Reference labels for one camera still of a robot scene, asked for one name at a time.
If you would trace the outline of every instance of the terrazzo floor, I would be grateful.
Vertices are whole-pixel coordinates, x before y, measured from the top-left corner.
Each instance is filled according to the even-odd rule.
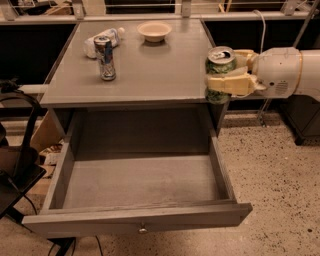
[[[219,136],[238,202],[253,206],[239,227],[99,236],[103,255],[320,255],[320,140],[296,146],[278,113],[265,121],[263,128],[255,114],[228,114]],[[42,197],[30,197],[41,206]],[[17,208],[32,214],[23,200]],[[51,245],[0,220],[0,255],[48,255]],[[77,239],[74,255],[100,255],[96,239]]]

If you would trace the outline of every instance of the open drawer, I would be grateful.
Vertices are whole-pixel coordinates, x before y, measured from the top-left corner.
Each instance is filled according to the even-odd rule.
[[[46,238],[237,226],[238,204],[205,104],[76,112],[43,209]]]

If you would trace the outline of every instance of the metal pole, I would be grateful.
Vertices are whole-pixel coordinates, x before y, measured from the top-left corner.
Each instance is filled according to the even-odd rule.
[[[306,17],[306,19],[305,19],[305,21],[304,21],[304,23],[303,23],[303,25],[302,25],[302,27],[301,27],[301,29],[300,29],[300,32],[299,32],[299,34],[298,34],[298,36],[297,36],[297,38],[296,38],[296,41],[295,41],[294,44],[293,44],[293,47],[297,48],[297,45],[298,45],[298,43],[300,42],[300,39],[301,39],[301,37],[303,36],[303,33],[304,33],[304,31],[306,30],[306,28],[307,28],[310,20],[312,19],[315,11],[317,10],[317,6],[319,5],[319,3],[320,3],[320,0],[315,0],[315,1],[313,2],[313,5],[312,5],[312,7],[311,7],[311,10],[310,10],[308,16]]]

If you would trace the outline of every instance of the white robotic arm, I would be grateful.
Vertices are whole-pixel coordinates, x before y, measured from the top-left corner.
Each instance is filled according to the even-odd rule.
[[[255,93],[274,99],[300,94],[320,102],[320,50],[288,47],[272,48],[260,55],[252,50],[235,50],[235,54],[237,69],[224,75],[208,75],[209,90],[238,96]]]
[[[266,98],[308,95],[320,102],[320,50],[272,48],[253,60],[252,74],[266,90]]]

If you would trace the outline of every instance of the can label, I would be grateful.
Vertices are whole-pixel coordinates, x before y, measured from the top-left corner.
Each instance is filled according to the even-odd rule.
[[[103,80],[116,78],[116,70],[113,63],[112,42],[107,36],[96,36],[94,38],[95,51],[100,68],[100,77]]]

